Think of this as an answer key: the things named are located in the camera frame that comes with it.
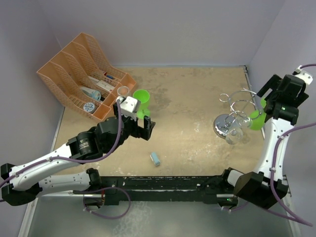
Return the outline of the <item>green wine glass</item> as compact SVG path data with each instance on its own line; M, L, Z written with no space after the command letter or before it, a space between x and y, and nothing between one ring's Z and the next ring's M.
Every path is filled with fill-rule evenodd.
M264 111L264 108L266 106L265 98L261 99L260 105L261 105L261 108L253 111L249 116L251 119L250 129L254 131L261 130L261 128L265 124L265 119L266 119L266 113Z
M140 107L137 111L137 117L143 119L144 116L150 116L150 110L148 109L150 104L150 94L144 89L138 89L133 93L133 98L140 101Z

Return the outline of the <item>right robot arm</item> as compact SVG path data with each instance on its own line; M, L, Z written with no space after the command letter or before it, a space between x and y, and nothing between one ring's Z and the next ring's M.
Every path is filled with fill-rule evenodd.
M313 81L307 72L283 78L273 75L257 92L266 105L265 138L260 160L254 170L241 173L230 168L220 180L220 189L263 209L269 209L288 192L283 184L283 160L290 136L299 116L298 107L308 98L305 89Z

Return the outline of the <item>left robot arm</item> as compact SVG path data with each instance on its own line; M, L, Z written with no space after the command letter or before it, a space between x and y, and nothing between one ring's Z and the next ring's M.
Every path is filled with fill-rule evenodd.
M135 109L125 109L121 104L114 104L113 108L113 117L79 133L51 153L23 165L2 165L1 201L20 206L40 196L62 191L99 192L101 178L93 169L72 175L58 176L57 173L107 158L130 136L148 141L156 125L145 116L144 126L140 127Z

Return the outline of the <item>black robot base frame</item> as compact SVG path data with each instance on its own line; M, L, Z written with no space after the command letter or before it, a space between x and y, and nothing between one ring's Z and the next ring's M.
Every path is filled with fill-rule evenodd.
M233 186L215 176L101 176L88 169L92 180L84 191L74 194L105 194L105 205L120 201L202 202L232 208L238 205Z

